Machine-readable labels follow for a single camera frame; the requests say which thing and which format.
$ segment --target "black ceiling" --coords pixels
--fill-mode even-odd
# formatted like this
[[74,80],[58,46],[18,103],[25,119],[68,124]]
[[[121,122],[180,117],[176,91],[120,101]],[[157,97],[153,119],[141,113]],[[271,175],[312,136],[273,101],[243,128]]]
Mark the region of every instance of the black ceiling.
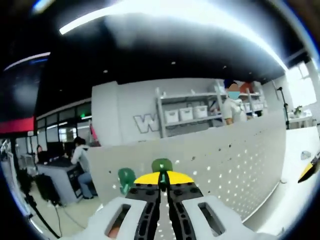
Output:
[[[89,98],[92,86],[109,81],[124,84],[194,77],[267,82],[283,75],[273,58],[244,37],[174,19],[141,15],[100,18],[59,34],[66,23],[110,4],[103,0],[56,0],[43,14],[20,26],[1,64],[4,68],[22,58],[51,52],[41,79],[37,115]],[[288,67],[308,58],[303,52],[286,62],[303,45],[264,1],[214,4],[250,26]]]

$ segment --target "floor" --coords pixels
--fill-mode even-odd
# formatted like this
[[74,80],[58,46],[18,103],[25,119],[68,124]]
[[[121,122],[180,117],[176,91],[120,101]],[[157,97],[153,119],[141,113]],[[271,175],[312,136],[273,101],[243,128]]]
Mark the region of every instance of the floor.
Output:
[[[36,184],[32,184],[30,194],[33,196],[39,212],[49,226],[57,235],[62,235],[63,237],[70,237],[80,232],[83,228],[86,228],[89,217],[91,217],[101,205],[99,198],[95,197],[93,199],[82,199],[78,203],[55,209],[41,198]],[[43,232],[46,237],[56,239],[37,215],[32,217],[31,220],[35,227],[38,227],[40,232]]]

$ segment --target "potted plant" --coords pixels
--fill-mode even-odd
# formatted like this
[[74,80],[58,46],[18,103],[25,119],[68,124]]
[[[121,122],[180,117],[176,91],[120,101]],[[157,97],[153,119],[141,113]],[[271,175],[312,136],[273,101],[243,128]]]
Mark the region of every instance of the potted plant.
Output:
[[293,113],[293,114],[294,114],[297,118],[299,118],[300,115],[301,115],[301,113],[302,113],[301,109],[302,109],[302,106],[297,106],[296,109],[294,110],[294,113]]

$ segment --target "face mask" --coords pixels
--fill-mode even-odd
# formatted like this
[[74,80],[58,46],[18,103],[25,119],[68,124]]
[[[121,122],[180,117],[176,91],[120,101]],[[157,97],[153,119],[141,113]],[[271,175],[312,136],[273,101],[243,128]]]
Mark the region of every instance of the face mask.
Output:
[[229,91],[229,98],[233,100],[237,100],[239,98],[240,92],[239,91]]

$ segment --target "white perforated panel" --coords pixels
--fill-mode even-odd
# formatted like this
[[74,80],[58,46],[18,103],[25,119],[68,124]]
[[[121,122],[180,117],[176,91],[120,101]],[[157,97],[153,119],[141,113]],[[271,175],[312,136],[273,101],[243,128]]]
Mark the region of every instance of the white perforated panel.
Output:
[[[168,158],[189,175],[203,195],[215,195],[244,220],[268,197],[281,177],[286,128],[282,111],[206,131],[89,150],[92,178],[103,204],[121,195],[118,169],[150,173],[153,160]],[[157,240],[172,240],[165,193]]]

